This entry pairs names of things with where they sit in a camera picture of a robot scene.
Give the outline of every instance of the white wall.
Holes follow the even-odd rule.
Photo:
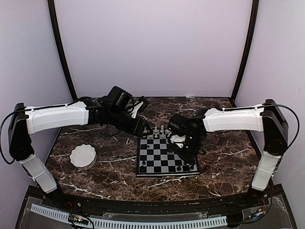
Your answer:
[[[251,0],[57,0],[78,96],[231,96]]]
[[[248,65],[237,105],[252,105],[273,98],[293,108],[301,121],[299,138],[285,154],[276,183],[282,183],[298,228],[305,228],[305,2],[260,1]],[[283,110],[289,123],[290,140],[296,121]],[[262,135],[255,134],[260,146]]]
[[[46,0],[2,0],[0,6],[0,120],[16,103],[48,105],[71,101],[58,58]],[[2,133],[7,158],[8,125]],[[32,137],[45,160],[58,130]],[[19,163],[6,165],[0,159],[1,228],[14,228],[31,180]]]

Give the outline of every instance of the black pole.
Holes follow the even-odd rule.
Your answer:
[[[66,56],[65,56],[65,53],[63,51],[63,46],[62,46],[62,42],[61,42],[61,35],[60,35],[60,32],[59,32],[54,0],[48,0],[48,5],[49,5],[49,12],[50,12],[50,18],[51,18],[54,38],[55,38],[55,42],[56,42],[56,46],[57,46],[58,55],[59,55],[59,58],[61,60],[61,66],[62,66],[62,69],[63,69],[63,73],[65,75],[71,97],[72,97],[73,100],[76,100],[77,95],[76,95],[76,92],[75,92],[75,88],[74,88],[74,85],[73,85],[73,82],[72,82],[70,71],[69,71],[69,68],[68,68],[68,65],[67,65]]]
[[[231,95],[231,98],[230,98],[233,102],[235,102],[235,99],[237,97],[240,85],[241,85],[242,80],[243,80],[244,71],[246,69],[246,65],[247,65],[247,61],[248,61],[248,57],[249,57],[249,52],[250,52],[250,49],[251,49],[253,34],[254,34],[255,23],[256,23],[256,17],[257,17],[257,12],[258,12],[258,3],[259,3],[259,0],[253,0],[253,2],[252,2],[249,28],[248,28],[246,42],[245,42],[245,45],[244,45],[244,53],[243,53],[242,61],[241,61],[240,66],[239,66],[239,70],[238,70],[237,78],[236,78],[236,81],[235,81],[234,89],[233,89],[233,92],[232,92],[232,95]]]

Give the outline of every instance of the white bowl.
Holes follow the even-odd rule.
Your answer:
[[[70,154],[70,162],[81,170],[92,168],[96,161],[96,152],[91,145],[75,147]]]

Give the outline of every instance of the chessboard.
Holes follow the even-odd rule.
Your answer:
[[[187,176],[199,174],[198,159],[185,163],[170,152],[171,131],[162,125],[155,127],[153,135],[139,137],[137,154],[137,177]]]

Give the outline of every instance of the marble table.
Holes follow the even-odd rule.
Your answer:
[[[167,126],[175,113],[191,116],[205,107],[230,107],[227,98],[147,98],[149,106],[140,114],[151,125]],[[258,157],[245,131],[209,134],[199,154],[200,175],[191,177],[136,177],[137,137],[120,132],[104,137],[105,126],[64,127],[46,162],[65,193],[112,200],[177,201],[213,198],[246,192],[258,165]],[[97,152],[96,164],[79,171],[69,154],[82,144]]]

